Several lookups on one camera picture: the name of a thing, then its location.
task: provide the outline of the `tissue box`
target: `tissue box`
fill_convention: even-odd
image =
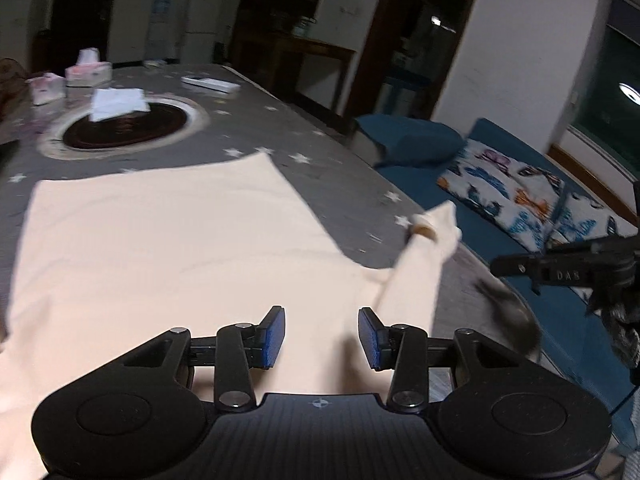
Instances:
[[[111,80],[111,63],[73,65],[65,70],[67,86],[98,86]]]
[[[28,80],[31,100],[35,105],[43,105],[65,97],[65,78],[47,72],[43,76]]]

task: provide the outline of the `round hot pot burner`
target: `round hot pot burner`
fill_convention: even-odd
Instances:
[[[38,140],[38,150],[59,160],[85,160],[142,152],[183,140],[209,124],[199,104],[178,96],[146,97],[150,110],[97,123],[90,105],[63,114]]]

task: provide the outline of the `patterned pillow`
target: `patterned pillow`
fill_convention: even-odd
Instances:
[[[541,251],[564,182],[471,139],[438,185],[529,251]]]
[[[562,206],[547,245],[553,247],[609,235],[632,236],[637,232],[635,225],[620,218],[597,200],[571,193]],[[585,302],[589,302],[590,288],[572,286],[572,289]]]

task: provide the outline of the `refrigerator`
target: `refrigerator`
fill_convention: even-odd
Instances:
[[[189,0],[181,63],[211,63],[223,0]]]

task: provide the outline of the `door frame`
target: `door frame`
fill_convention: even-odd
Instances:
[[[344,107],[343,116],[350,120],[360,115],[372,113],[376,107],[380,89],[384,83],[389,62],[396,48],[397,39],[400,37],[404,18],[414,0],[379,0],[369,28],[369,34],[364,49],[360,56],[360,62],[356,75],[351,85],[351,91]],[[434,81],[426,102],[422,108],[425,117],[431,117],[433,109],[440,97],[442,88],[453,64],[458,47],[475,0],[466,0],[460,23],[456,27],[458,34],[456,41],[447,54],[446,70]]]

